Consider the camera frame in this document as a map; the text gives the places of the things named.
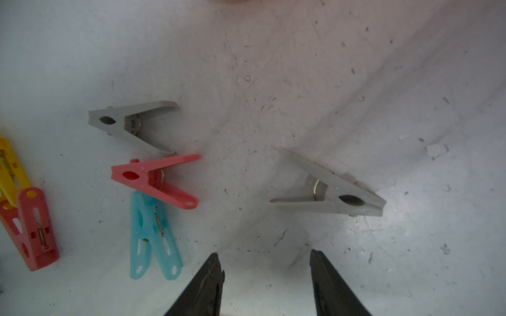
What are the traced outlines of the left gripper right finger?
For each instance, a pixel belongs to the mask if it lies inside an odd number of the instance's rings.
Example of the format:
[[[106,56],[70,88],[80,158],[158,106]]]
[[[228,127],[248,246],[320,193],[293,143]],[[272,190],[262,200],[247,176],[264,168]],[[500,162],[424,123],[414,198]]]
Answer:
[[[317,316],[371,316],[326,255],[311,250],[310,268]]]

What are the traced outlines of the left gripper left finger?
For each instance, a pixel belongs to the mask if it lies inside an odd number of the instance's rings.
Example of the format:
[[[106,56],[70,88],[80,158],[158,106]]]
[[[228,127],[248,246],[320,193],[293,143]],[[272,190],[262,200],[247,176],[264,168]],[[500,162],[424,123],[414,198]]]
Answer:
[[[164,316],[219,316],[224,281],[219,256],[212,253]]]

